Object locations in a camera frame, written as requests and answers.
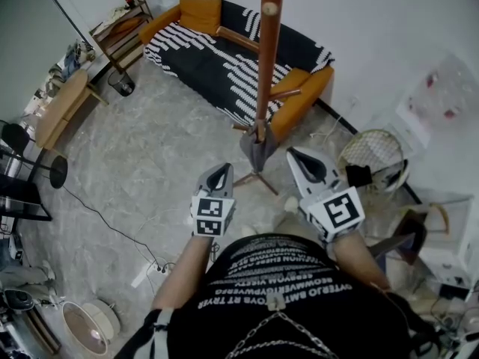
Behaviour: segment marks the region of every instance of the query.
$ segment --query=black t-shirt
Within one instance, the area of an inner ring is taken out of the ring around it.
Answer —
[[[269,310],[268,294],[281,294],[281,314]],[[149,344],[158,315],[148,315],[117,358],[133,358]],[[319,245],[278,234],[228,246],[167,329],[171,359],[231,352],[233,358],[408,358],[410,350],[406,319],[391,299],[337,269]]]

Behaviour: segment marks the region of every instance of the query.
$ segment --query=trash bin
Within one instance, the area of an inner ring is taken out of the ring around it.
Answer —
[[[123,97],[129,96],[135,90],[135,83],[125,71],[114,70],[108,77],[108,83]]]

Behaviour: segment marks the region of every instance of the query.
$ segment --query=black and white patterned cushion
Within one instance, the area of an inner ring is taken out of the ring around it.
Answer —
[[[222,25],[259,41],[260,15],[222,1]],[[144,56],[195,89],[235,122],[252,125],[257,99],[257,55],[221,37],[193,31],[173,22],[158,31],[144,48]],[[281,25],[272,86],[292,67],[316,72],[333,62],[331,52],[313,40]],[[282,102],[271,101],[267,120]]]

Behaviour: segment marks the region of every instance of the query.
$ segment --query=orange cushion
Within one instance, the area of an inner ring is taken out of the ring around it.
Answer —
[[[299,88],[303,82],[311,77],[311,74],[299,68],[293,68],[290,72],[274,87],[271,88],[271,94],[285,92],[287,90]],[[279,99],[284,102],[287,97]]]
[[[216,36],[222,16],[222,0],[180,0],[180,25]]]
[[[142,20],[141,17],[132,17],[131,19],[119,22],[111,29],[110,34],[118,34],[128,31],[129,29],[136,27]]]

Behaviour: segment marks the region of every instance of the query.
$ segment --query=couch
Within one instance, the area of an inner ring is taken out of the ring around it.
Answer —
[[[144,56],[165,73],[178,77],[236,123],[254,122],[257,54],[219,36],[179,25],[177,5],[139,32]],[[221,26],[259,41],[260,14],[222,0]],[[333,75],[331,52],[281,24],[272,93],[300,88],[301,93],[269,102],[266,119],[278,142],[308,112]]]

